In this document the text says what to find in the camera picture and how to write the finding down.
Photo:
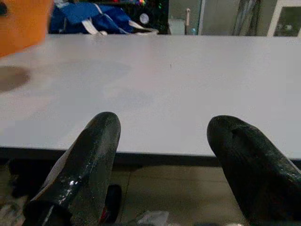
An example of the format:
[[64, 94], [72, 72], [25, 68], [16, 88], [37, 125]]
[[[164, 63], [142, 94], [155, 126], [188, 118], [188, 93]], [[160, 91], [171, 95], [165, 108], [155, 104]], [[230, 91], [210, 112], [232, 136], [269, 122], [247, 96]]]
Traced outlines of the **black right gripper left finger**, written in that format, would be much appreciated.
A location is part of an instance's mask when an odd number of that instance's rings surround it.
[[120, 133], [115, 113], [97, 114], [25, 206], [23, 226], [97, 226]]

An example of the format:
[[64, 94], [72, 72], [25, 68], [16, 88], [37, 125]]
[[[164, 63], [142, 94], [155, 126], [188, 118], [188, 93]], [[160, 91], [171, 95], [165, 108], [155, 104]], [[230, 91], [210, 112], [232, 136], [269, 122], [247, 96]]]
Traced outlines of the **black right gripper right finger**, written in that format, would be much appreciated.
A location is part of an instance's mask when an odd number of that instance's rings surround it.
[[301, 224], [301, 170], [257, 127], [215, 116], [207, 140], [250, 224]]

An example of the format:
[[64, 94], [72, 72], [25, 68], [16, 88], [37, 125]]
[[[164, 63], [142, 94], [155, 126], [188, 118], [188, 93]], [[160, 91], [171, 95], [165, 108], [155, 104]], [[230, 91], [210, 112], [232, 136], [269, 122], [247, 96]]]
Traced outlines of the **white glass door cabinet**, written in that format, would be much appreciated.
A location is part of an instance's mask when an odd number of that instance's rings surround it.
[[301, 38], [301, 0], [277, 0], [267, 37]]

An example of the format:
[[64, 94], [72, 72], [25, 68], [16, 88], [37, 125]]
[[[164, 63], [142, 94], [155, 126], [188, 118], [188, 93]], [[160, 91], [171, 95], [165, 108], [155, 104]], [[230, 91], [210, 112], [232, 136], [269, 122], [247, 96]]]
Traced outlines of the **dark shelf with coloured lights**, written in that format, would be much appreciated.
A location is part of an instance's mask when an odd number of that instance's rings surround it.
[[108, 0], [109, 4], [121, 7], [136, 23], [168, 33], [169, 0]]

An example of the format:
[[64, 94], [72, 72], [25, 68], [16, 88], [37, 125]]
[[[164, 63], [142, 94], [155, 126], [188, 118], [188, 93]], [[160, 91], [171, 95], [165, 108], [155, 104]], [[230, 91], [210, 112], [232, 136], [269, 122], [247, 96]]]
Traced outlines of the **large orange plastic crate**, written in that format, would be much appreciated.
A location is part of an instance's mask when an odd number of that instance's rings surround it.
[[0, 0], [0, 58], [45, 39], [54, 0]]

